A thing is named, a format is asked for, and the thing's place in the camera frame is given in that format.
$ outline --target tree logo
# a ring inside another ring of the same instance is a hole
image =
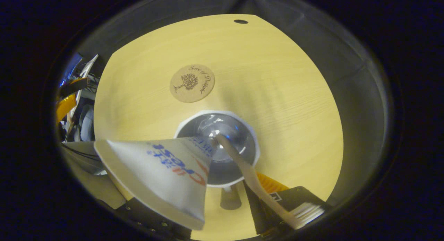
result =
[[[180,86],[174,86],[174,89],[177,93],[177,90],[181,87],[185,87],[187,90],[192,90],[198,83],[198,79],[194,74],[186,74],[182,75],[182,85]]]

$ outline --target toothbrush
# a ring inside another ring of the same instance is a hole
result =
[[[216,135],[215,140],[222,145],[224,150],[238,165],[244,175],[245,182],[250,189],[290,227],[295,230],[299,229],[324,213],[324,210],[320,206],[316,206],[312,203],[302,203],[292,211],[284,209],[279,203],[275,202],[270,195],[268,195],[257,178],[255,168],[243,160],[242,156],[231,145],[230,141],[223,135]]]

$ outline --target light wood tabletop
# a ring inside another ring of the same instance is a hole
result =
[[[211,69],[214,88],[202,100],[180,102],[170,81],[191,64]],[[213,15],[165,26],[123,46],[109,59],[97,89],[95,138],[173,138],[179,123],[201,110],[232,111],[254,128],[260,173],[291,188],[304,186],[322,200],[331,194],[343,153],[338,109],[315,64],[276,27],[254,15]],[[193,239],[257,236],[245,190],[237,186],[242,206],[231,211],[219,206],[220,188],[207,189],[206,223]]]

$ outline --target cork coaster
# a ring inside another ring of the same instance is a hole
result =
[[[202,100],[213,87],[213,72],[201,64],[188,65],[179,69],[170,82],[171,94],[181,102]]]

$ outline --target wooden table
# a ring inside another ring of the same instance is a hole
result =
[[[169,85],[190,64],[209,67],[215,85],[203,100],[184,103]],[[97,89],[95,137],[173,138],[179,123],[200,110],[232,111],[255,129],[261,173],[289,187],[304,186],[323,200],[331,194],[343,152],[338,109],[315,64],[271,24],[254,15],[193,18],[123,46],[109,59]],[[207,189],[205,227],[193,231],[193,239],[257,235],[243,185],[238,188],[242,206],[233,211],[220,208],[220,188]]]

